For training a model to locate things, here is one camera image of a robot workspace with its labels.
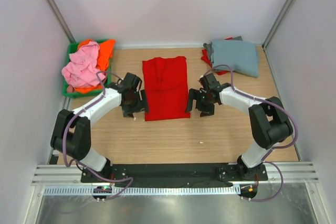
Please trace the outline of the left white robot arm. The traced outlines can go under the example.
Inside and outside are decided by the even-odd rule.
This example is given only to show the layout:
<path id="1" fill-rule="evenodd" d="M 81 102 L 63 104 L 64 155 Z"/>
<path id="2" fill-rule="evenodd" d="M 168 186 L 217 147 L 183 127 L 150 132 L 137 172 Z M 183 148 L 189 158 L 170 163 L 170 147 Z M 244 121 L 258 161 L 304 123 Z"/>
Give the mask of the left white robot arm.
<path id="1" fill-rule="evenodd" d="M 146 92 L 141 86 L 141 78 L 128 72 L 124 78 L 103 87 L 102 92 L 85 105 L 58 113 L 50 145 L 62 153 L 67 167 L 76 162 L 98 181 L 112 181 L 110 160 L 92 147 L 91 127 L 118 107 L 125 118 L 132 118 L 142 111 L 149 112 Z"/>

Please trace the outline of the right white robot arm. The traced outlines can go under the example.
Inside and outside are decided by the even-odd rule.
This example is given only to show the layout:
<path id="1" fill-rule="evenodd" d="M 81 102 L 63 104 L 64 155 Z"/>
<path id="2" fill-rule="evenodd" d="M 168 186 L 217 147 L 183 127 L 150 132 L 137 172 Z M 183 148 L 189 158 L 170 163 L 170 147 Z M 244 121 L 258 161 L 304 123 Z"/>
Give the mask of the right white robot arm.
<path id="1" fill-rule="evenodd" d="M 198 90 L 189 89 L 186 112 L 191 112 L 196 102 L 201 117 L 214 115 L 215 104 L 230 106 L 249 116 L 254 142 L 238 157 L 236 172 L 243 180 L 254 178 L 266 157 L 293 133 L 282 102 L 278 97 L 253 96 L 231 83 L 221 84 L 212 73 L 202 76 L 199 82 Z"/>

